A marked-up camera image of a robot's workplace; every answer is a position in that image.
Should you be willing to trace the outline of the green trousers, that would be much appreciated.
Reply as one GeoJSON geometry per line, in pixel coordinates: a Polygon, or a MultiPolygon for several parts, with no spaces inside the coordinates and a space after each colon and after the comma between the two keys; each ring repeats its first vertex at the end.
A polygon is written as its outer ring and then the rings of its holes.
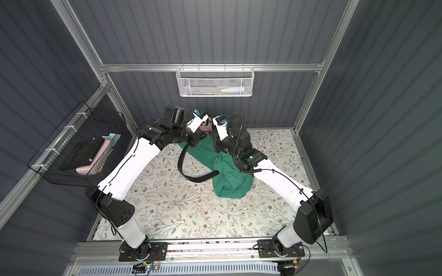
{"type": "Polygon", "coordinates": [[[214,141],[210,136],[201,139],[196,147],[190,147],[186,142],[180,143],[179,146],[183,150],[178,159],[178,171],[187,180],[194,183],[212,180],[214,192],[221,198],[243,198],[252,188],[253,176],[240,172],[231,155],[225,152],[216,152],[214,141]],[[200,177],[185,175],[183,163],[187,153],[208,167],[211,172],[200,177]]]}

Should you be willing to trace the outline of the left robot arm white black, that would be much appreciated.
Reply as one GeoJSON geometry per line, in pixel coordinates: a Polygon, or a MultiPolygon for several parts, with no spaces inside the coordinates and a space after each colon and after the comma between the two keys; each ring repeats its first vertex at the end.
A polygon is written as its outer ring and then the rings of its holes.
{"type": "Polygon", "coordinates": [[[182,142],[194,146],[204,137],[199,128],[207,122],[208,114],[197,109],[190,120],[185,121],[184,112],[184,109],[168,105],[161,118],[138,131],[137,141],[114,170],[86,190],[100,215],[133,250],[147,243],[148,238],[134,217],[135,207],[125,200],[132,184],[166,146],[182,142]]]}

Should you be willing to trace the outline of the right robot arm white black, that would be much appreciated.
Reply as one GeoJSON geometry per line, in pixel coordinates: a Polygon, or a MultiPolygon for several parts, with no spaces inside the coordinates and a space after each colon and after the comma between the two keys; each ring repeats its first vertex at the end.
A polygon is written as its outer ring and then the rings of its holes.
{"type": "Polygon", "coordinates": [[[314,244],[334,222],[329,197],[323,190],[314,191],[293,180],[269,157],[254,148],[244,121],[244,115],[240,113],[231,120],[224,116],[214,117],[212,138],[216,151],[230,154],[239,171],[267,184],[295,211],[294,221],[272,238],[270,248],[284,255],[297,244],[314,244]]]}

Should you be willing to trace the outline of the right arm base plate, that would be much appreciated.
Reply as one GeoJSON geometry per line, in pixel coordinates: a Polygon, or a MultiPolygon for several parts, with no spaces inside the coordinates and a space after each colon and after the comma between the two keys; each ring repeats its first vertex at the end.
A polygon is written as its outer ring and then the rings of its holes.
{"type": "Polygon", "coordinates": [[[305,251],[300,243],[287,248],[277,240],[260,239],[253,246],[253,249],[258,251],[260,258],[300,259],[305,256],[305,251]]]}

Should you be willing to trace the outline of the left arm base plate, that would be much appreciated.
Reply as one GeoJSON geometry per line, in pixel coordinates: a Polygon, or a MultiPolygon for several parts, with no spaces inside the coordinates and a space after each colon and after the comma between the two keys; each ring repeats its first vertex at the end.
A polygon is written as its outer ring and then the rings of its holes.
{"type": "Polygon", "coordinates": [[[166,242],[144,242],[138,248],[131,248],[123,242],[119,248],[119,262],[164,261],[168,250],[166,242]]]}

